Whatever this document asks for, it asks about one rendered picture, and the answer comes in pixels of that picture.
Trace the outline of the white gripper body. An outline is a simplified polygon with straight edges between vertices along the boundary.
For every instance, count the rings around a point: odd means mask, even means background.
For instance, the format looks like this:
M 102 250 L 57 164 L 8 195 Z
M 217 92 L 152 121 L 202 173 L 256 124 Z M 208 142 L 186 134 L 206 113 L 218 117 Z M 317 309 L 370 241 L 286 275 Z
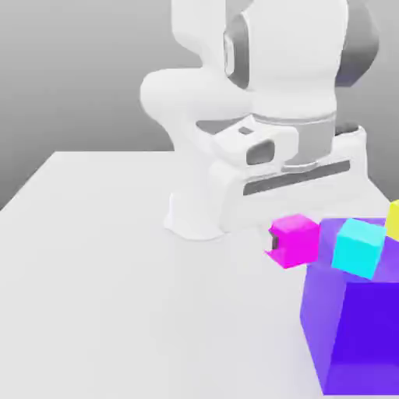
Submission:
M 239 180 L 227 194 L 221 227 L 234 231 L 291 214 L 315 217 L 353 201 L 371 186 L 366 144 L 359 126 L 335 136 L 332 153 L 312 166 Z

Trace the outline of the small magenta cube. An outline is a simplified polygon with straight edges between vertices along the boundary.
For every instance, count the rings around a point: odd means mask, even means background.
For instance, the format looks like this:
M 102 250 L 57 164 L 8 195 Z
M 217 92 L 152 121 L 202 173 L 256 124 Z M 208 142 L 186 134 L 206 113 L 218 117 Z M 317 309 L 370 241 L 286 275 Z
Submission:
M 320 224 L 295 214 L 273 221 L 269 228 L 271 250 L 265 253 L 284 269 L 312 263 L 318 259 Z

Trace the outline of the small cyan cube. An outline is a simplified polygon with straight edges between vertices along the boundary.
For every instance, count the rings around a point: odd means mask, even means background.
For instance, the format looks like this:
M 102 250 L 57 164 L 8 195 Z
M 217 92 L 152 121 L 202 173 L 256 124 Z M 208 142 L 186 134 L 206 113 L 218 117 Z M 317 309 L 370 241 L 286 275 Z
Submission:
M 386 236 L 384 226 L 347 219 L 337 233 L 331 267 L 372 280 Z

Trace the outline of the small yellow cube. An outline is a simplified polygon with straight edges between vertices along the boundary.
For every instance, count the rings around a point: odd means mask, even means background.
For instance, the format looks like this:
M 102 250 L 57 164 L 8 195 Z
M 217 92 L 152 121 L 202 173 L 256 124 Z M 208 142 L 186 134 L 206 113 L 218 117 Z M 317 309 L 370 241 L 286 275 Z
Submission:
M 399 199 L 390 203 L 385 228 L 387 236 L 399 242 Z

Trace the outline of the large purple box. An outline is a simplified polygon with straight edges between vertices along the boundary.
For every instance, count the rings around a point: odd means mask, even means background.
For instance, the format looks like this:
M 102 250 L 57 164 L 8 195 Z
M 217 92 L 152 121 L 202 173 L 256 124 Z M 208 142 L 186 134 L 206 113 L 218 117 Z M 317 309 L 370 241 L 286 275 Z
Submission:
M 345 220 L 321 222 L 320 252 L 306 268 L 300 309 L 325 395 L 399 395 L 399 242 L 387 238 L 371 280 L 332 268 Z

